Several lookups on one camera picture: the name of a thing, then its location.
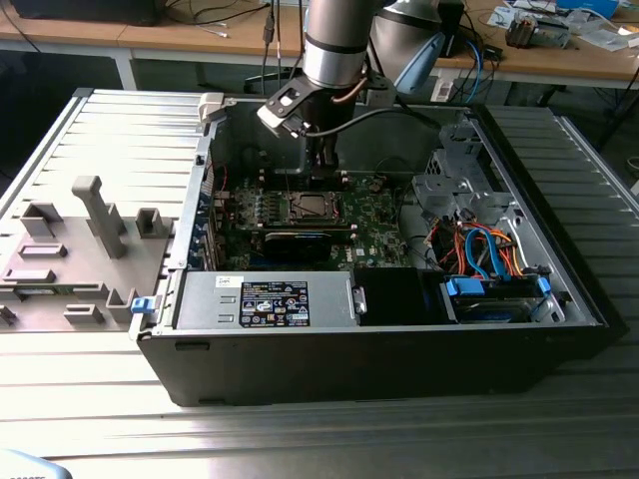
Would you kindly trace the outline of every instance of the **desk leg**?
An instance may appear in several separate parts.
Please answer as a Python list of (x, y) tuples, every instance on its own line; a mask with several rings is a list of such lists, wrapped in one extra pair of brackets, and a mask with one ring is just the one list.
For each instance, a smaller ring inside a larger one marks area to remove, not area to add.
[(136, 76), (133, 73), (133, 58), (131, 56), (131, 50), (118, 49), (113, 58), (118, 68), (118, 74), (120, 75), (120, 81), (122, 82), (123, 90), (138, 90), (136, 84)]

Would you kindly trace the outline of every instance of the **blue clip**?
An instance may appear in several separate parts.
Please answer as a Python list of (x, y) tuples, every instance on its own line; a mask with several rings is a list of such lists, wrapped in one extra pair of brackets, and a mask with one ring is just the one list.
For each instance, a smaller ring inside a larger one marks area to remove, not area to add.
[(484, 296), (481, 280), (476, 277), (453, 277), (446, 283), (449, 296)]
[(131, 303), (131, 312), (134, 314), (150, 314), (155, 312), (156, 304), (158, 302), (157, 296), (140, 296), (136, 297)]
[(547, 296), (548, 294), (550, 294), (551, 287), (550, 287), (550, 282), (548, 282), (548, 279), (546, 279), (545, 277), (539, 278), (537, 280), (537, 285), (539, 286), (539, 289), (541, 290), (541, 293), (544, 296)]

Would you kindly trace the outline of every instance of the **white table frame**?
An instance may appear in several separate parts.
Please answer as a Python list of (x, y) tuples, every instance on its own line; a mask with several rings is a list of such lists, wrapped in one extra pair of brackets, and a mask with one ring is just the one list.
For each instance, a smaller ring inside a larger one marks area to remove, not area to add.
[[(222, 63), (241, 65), (260, 65), (261, 55), (240, 55), (229, 53), (205, 53), (186, 52), (180, 50), (166, 50), (153, 48), (129, 48), (115, 46), (95, 46), (95, 45), (75, 45), (67, 43), (34, 42), (43, 53), (54, 53), (62, 55), (85, 55), (90, 57), (106, 57), (115, 61), (118, 75), (124, 90), (138, 90), (136, 77), (133, 68), (135, 60), (164, 60), (170, 62), (194, 62), (194, 63)], [(18, 52), (33, 52), (33, 47), (21, 40), (0, 40), (0, 50), (10, 50)], [(295, 57), (283, 57), (282, 65), (290, 67), (294, 64)], [(277, 59), (269, 57), (268, 65), (275, 65)], [(465, 78), (468, 74), (466, 68), (435, 68), (431, 76), (437, 77), (435, 89), (431, 96), (432, 101), (442, 101), (447, 98), (446, 90), (450, 89), (451, 82), (459, 77)], [(474, 71), (470, 72), (469, 78), (474, 78)], [(605, 78), (583, 78), (574, 76), (541, 75), (533, 73), (513, 73), (497, 70), (495, 80), (505, 82), (535, 83), (544, 85), (569, 85), (578, 87), (597, 88), (626, 88), (627, 80), (613, 80)]]

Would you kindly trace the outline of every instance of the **warning label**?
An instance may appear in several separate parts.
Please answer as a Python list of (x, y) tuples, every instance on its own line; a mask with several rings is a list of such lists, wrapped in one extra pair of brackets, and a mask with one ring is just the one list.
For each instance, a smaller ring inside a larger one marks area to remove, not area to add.
[(242, 327), (310, 326), (309, 284), (243, 282)]

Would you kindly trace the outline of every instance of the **floor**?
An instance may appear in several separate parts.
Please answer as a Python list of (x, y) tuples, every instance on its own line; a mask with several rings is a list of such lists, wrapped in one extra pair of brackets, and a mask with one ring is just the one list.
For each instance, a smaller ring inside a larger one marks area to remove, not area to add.
[[(210, 91), (243, 93), (244, 79), (260, 74), (259, 67), (243, 65), (204, 65), (199, 70), (192, 63), (138, 61), (138, 84), (143, 90)], [(65, 55), (20, 54), (0, 52), (0, 191), (20, 170), (40, 138), (48, 130), (77, 87), (120, 88), (115, 65), (108, 59)], [(431, 85), (423, 89), (427, 99)], [(273, 90), (276, 85), (267, 86)], [(534, 105), (544, 87), (494, 82), (476, 100), (508, 105)], [(549, 107), (568, 116), (590, 141), (597, 140), (609, 119), (614, 92), (595, 92), (591, 88), (570, 87), (556, 93)], [(639, 155), (636, 132), (639, 116), (630, 118), (603, 151), (603, 157), (623, 182), (632, 186), (639, 172), (626, 165), (629, 157)]]

